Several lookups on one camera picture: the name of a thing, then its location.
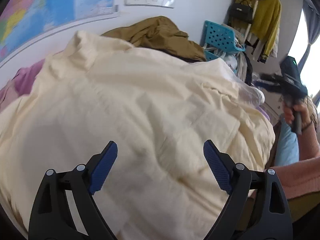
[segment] metal screw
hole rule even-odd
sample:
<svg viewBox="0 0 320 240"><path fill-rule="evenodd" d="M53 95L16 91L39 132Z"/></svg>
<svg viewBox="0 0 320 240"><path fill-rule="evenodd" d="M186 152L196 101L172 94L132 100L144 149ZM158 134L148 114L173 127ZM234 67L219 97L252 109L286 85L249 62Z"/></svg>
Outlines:
<svg viewBox="0 0 320 240"><path fill-rule="evenodd" d="M242 163L238 163L237 165L236 165L236 168L238 169L238 170L244 170L244 165L242 164Z"/></svg>
<svg viewBox="0 0 320 240"><path fill-rule="evenodd" d="M53 173L54 173L54 170L47 170L45 174L47 174L48 176L51 176Z"/></svg>
<svg viewBox="0 0 320 240"><path fill-rule="evenodd" d="M83 171L85 169L85 166L83 164L80 164L77 166L78 171Z"/></svg>
<svg viewBox="0 0 320 240"><path fill-rule="evenodd" d="M268 169L268 173L271 174L271 175L276 174L275 170L273 170L273 169Z"/></svg>

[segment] bed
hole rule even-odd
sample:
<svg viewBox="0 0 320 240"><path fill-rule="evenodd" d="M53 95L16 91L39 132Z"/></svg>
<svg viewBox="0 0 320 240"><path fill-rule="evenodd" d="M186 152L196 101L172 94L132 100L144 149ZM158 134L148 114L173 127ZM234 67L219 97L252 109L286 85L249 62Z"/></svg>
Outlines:
<svg viewBox="0 0 320 240"><path fill-rule="evenodd" d="M257 91L237 82L220 59L189 64L78 32L62 53L46 58L30 95L0 115L1 192L28 228L44 172L85 163L113 140L119 157L95 195L103 215L117 214L105 217L113 232L203 239L227 199L203 143L211 139L235 162L262 171L274 133L254 104ZM146 220L152 230L141 229Z"/></svg>

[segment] light blue pillow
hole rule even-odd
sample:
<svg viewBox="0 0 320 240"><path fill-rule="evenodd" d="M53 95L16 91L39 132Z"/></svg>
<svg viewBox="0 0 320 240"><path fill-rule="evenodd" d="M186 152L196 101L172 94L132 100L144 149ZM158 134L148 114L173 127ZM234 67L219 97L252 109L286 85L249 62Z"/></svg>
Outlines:
<svg viewBox="0 0 320 240"><path fill-rule="evenodd" d="M299 145L297 135L281 118L281 131L276 149L275 166L286 166L299 161Z"/></svg>

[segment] curtain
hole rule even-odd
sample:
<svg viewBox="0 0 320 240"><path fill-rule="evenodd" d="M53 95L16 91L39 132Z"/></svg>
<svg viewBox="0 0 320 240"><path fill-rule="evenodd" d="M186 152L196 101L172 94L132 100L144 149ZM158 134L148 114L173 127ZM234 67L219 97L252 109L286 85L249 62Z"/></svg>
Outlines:
<svg viewBox="0 0 320 240"><path fill-rule="evenodd" d="M306 52L303 54L301 60L298 63L299 73L301 73L301 70L303 69L303 66L307 61L311 45L315 43L320 34L320 16L317 11L311 8L305 0L303 0L303 12L308 29L308 46Z"/></svg>

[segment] hand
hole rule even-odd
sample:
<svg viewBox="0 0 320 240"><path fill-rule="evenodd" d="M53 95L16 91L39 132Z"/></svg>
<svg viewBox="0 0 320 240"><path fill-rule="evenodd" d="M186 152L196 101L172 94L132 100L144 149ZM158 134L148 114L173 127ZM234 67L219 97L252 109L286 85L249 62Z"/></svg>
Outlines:
<svg viewBox="0 0 320 240"><path fill-rule="evenodd" d="M291 125L292 121L294 120L292 109L287 107L284 102L282 102L282 107L284 112L284 119L288 125ZM307 105L305 103L301 103L299 105L293 106L293 109L301 113L302 129L305 129L311 123Z"/></svg>

